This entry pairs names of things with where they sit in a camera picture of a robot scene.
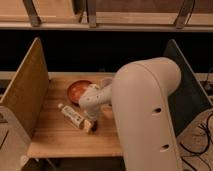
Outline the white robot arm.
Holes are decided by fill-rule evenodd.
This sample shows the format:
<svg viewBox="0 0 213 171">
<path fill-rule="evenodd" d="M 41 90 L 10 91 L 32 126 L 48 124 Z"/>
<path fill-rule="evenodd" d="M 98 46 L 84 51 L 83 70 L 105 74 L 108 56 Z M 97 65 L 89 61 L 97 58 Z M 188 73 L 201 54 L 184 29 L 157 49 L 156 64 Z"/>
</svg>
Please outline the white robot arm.
<svg viewBox="0 0 213 171">
<path fill-rule="evenodd" d="M 159 57 L 123 66 L 110 85 L 90 86 L 80 97 L 91 120 L 112 105 L 126 171 L 183 171 L 168 105 L 180 82 L 178 65 Z"/>
</svg>

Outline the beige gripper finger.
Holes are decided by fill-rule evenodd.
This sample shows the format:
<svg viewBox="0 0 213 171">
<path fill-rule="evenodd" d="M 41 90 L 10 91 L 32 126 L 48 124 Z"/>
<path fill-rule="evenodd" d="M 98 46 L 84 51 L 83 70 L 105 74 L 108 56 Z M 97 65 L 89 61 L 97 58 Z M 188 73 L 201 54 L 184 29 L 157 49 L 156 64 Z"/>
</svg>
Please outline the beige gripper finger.
<svg viewBox="0 0 213 171">
<path fill-rule="evenodd" d="M 92 129 L 92 122 L 90 122 L 89 120 L 84 120 L 84 130 L 86 131 L 86 133 L 91 133 L 91 129 Z"/>
</svg>

